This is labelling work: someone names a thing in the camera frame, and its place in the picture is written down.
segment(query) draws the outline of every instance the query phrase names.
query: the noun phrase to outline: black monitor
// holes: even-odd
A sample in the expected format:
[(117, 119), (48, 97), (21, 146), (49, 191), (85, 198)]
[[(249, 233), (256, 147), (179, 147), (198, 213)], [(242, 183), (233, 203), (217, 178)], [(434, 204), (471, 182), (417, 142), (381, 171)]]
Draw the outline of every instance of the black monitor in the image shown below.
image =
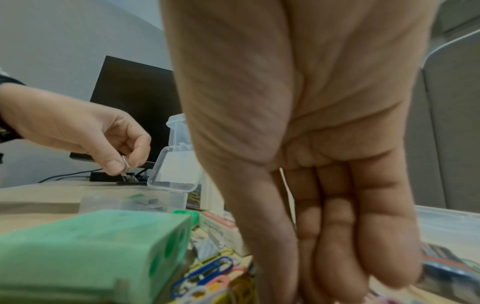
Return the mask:
[[(151, 136), (151, 151), (143, 168), (151, 169), (160, 151), (169, 145), (170, 116), (182, 112), (173, 72), (107, 56), (90, 102), (129, 113)], [(89, 155), (70, 158), (93, 161)]]

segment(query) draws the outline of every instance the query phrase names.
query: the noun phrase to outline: blue paper clip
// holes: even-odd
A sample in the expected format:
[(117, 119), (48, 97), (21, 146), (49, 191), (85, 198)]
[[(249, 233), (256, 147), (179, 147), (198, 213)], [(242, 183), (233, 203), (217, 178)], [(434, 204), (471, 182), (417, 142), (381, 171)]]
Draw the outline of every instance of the blue paper clip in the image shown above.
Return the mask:
[[(221, 267), (225, 264), (228, 264), (228, 266), (221, 270)], [(184, 283), (189, 282), (196, 286), (205, 285), (217, 276), (229, 272), (233, 267), (234, 261), (228, 256), (222, 256), (175, 282), (171, 287), (170, 295), (172, 298), (182, 297), (188, 291), (179, 291)]]

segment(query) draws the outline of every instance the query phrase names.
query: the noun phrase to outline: open plastic lid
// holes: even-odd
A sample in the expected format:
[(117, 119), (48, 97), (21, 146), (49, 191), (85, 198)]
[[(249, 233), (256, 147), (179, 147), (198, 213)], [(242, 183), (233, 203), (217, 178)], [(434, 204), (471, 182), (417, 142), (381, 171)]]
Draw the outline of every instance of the open plastic lid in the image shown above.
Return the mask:
[(202, 167), (192, 145), (165, 147), (148, 178), (149, 187), (177, 192), (192, 192), (200, 182)]

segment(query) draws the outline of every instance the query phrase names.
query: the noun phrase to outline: pile of paper clips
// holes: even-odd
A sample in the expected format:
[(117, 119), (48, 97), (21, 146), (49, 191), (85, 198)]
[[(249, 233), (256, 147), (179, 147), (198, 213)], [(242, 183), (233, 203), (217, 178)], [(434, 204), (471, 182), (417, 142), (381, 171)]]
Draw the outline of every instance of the pile of paper clips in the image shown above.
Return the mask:
[(240, 266), (232, 250), (197, 262), (172, 285), (170, 304), (255, 304), (254, 265)]

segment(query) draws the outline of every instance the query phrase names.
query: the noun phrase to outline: human palm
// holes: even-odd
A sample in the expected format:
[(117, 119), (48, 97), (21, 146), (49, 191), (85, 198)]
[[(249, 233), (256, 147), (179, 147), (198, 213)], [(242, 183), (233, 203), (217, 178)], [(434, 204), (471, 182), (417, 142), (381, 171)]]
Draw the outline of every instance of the human palm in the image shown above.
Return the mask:
[(403, 135), (436, 4), (162, 1), (195, 151), (264, 302), (358, 302), (371, 275), (418, 277)]

